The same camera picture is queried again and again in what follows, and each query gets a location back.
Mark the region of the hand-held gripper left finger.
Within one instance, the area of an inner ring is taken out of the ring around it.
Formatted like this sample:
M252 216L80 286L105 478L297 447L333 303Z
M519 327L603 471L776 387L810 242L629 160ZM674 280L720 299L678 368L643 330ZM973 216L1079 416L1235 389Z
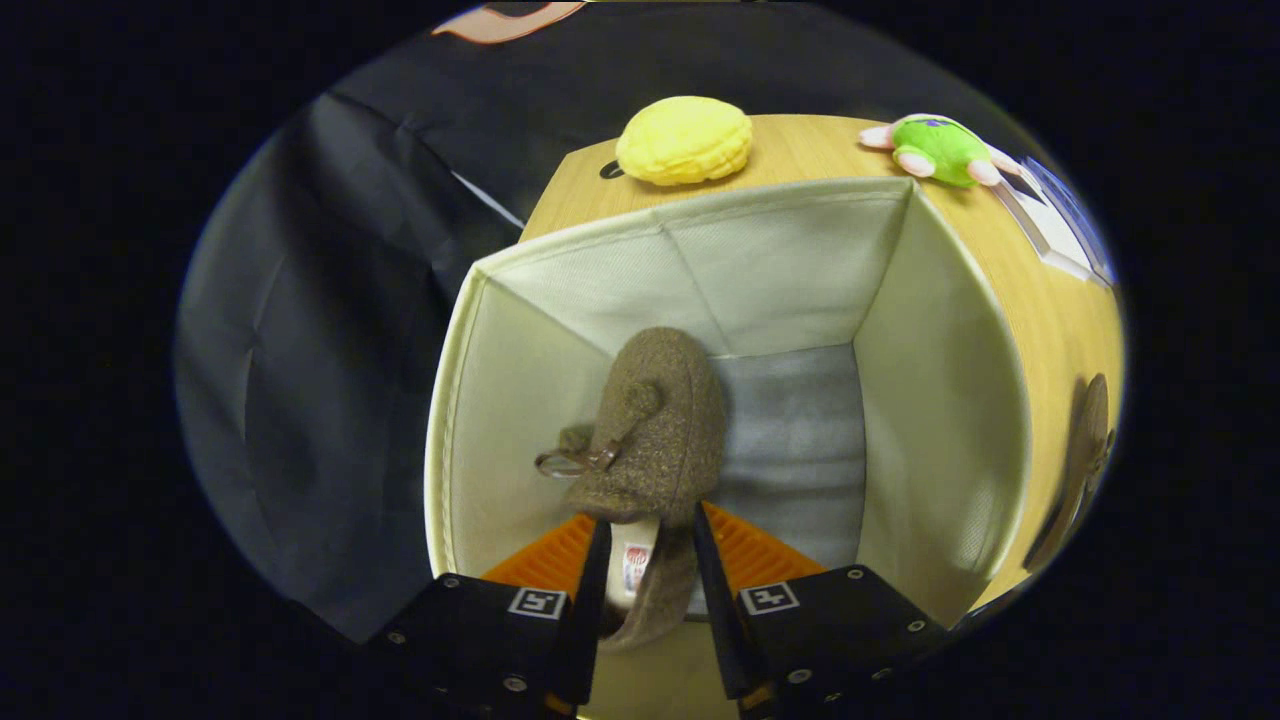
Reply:
M573 719L590 700L611 528L576 515L480 577L443 573L367 643L430 719Z

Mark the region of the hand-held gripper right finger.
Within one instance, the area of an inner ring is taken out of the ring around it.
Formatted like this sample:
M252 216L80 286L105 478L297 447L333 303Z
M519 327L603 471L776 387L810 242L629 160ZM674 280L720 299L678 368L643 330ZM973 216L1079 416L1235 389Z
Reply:
M945 647L946 625L863 564L824 568L709 502L698 569L741 719L864 719L881 685Z

